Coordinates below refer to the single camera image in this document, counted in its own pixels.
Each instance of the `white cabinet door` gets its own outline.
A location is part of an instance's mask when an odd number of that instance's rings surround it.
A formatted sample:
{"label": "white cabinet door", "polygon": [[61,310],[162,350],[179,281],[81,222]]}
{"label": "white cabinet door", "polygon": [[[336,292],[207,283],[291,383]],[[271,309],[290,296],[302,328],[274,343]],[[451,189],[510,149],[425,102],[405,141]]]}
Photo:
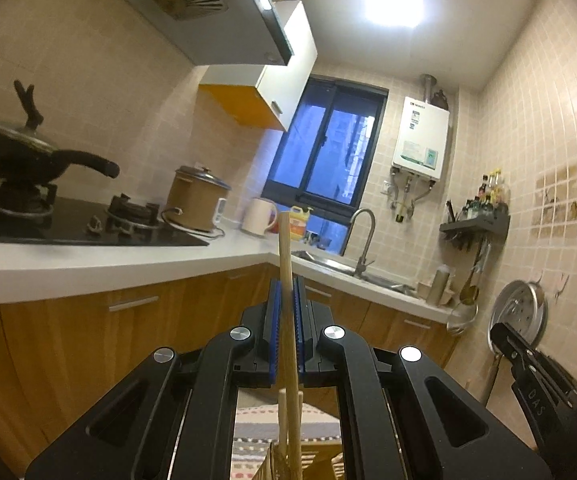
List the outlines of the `white cabinet door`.
{"label": "white cabinet door", "polygon": [[284,26],[293,56],[287,66],[268,65],[264,68],[258,92],[284,129],[288,130],[315,64],[317,49],[302,2],[277,2],[275,6],[281,22],[284,22],[284,15],[294,9]]}

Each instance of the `drawer handle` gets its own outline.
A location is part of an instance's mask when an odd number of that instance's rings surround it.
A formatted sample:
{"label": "drawer handle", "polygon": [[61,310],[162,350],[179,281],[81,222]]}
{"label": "drawer handle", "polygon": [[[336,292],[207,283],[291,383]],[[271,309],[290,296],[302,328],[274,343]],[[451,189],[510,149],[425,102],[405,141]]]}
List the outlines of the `drawer handle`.
{"label": "drawer handle", "polygon": [[134,301],[124,301],[123,303],[116,303],[108,307],[109,312],[117,312],[118,310],[126,310],[127,308],[133,308],[134,306],[146,305],[149,303],[155,303],[159,300],[159,296],[151,296],[150,298],[142,298],[141,300]]}
{"label": "drawer handle", "polygon": [[274,108],[275,111],[279,114],[282,115],[284,112],[282,111],[282,108],[280,108],[280,105],[278,105],[277,101],[271,101],[270,102],[270,107]]}
{"label": "drawer handle", "polygon": [[406,324],[409,324],[409,325],[416,326],[416,327],[418,327],[418,328],[423,328],[424,330],[430,330],[430,329],[431,329],[431,326],[430,326],[430,325],[425,325],[425,324],[422,324],[422,323],[417,323],[417,322],[415,322],[415,321],[411,321],[410,319],[405,319],[405,323],[406,323]]}
{"label": "drawer handle", "polygon": [[315,292],[316,294],[322,295],[325,298],[332,298],[333,295],[329,294],[328,292],[325,292],[323,290],[317,290],[316,288],[313,288],[312,286],[305,286],[304,287],[306,290],[310,290],[311,292]]}

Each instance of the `window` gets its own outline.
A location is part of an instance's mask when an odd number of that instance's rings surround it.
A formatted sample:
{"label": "window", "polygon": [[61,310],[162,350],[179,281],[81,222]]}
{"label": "window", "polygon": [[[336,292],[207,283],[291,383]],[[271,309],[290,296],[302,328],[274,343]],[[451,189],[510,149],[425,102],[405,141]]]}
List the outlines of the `window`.
{"label": "window", "polygon": [[360,205],[387,95],[385,89],[310,78],[268,172],[262,196],[312,207],[308,229],[329,251],[343,249]]}

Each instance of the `water heater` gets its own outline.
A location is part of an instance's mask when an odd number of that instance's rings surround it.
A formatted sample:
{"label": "water heater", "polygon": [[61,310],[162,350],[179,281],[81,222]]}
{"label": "water heater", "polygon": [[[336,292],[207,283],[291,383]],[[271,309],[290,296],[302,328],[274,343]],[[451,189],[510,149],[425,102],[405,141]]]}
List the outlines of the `water heater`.
{"label": "water heater", "polygon": [[448,134],[448,111],[405,98],[393,166],[437,182],[442,173]]}

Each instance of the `sink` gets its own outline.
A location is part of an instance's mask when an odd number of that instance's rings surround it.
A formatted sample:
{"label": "sink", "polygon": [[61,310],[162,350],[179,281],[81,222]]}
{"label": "sink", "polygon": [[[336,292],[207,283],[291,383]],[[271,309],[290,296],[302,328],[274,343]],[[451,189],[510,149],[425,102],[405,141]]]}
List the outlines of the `sink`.
{"label": "sink", "polygon": [[327,267],[328,269],[337,270],[338,272],[346,274],[347,276],[352,276],[355,273],[355,267],[341,264],[335,260],[325,258],[323,256],[316,256],[315,254],[311,254],[308,251],[293,251],[291,254],[301,258],[302,260],[306,260],[307,262],[312,262],[316,265]]}
{"label": "sink", "polygon": [[[347,276],[353,276],[355,274],[354,267],[341,264],[338,261],[332,260],[331,258],[318,256],[316,254],[309,253],[308,251],[293,251],[291,254],[293,254],[293,256],[301,258],[302,260],[306,260],[307,262],[312,262],[315,265],[326,267],[331,270],[336,270],[337,272],[341,272],[342,274],[346,274]],[[387,288],[388,290],[392,290],[393,292],[399,292],[400,294],[405,294],[406,296],[410,296],[411,298],[417,298],[415,289],[410,285],[406,285],[406,283],[394,282],[393,280],[388,280],[386,278],[382,278],[382,276],[377,276],[375,274],[370,274],[368,272],[364,272],[361,276],[358,277],[358,279],[363,282],[381,286],[382,288]]]}

